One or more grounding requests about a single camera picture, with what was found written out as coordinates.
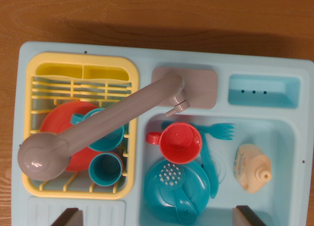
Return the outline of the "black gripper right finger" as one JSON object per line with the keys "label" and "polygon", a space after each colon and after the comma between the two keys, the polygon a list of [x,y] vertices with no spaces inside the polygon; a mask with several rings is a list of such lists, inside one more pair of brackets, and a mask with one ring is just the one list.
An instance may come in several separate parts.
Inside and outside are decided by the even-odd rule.
{"label": "black gripper right finger", "polygon": [[260,217],[247,205],[232,209],[233,226],[266,226]]}

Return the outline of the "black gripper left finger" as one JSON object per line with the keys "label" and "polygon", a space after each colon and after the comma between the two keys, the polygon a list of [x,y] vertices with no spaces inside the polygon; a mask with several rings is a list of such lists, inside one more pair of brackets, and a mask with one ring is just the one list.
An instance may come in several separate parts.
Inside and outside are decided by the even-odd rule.
{"label": "black gripper left finger", "polygon": [[51,226],[83,226],[83,211],[78,208],[67,208]]}

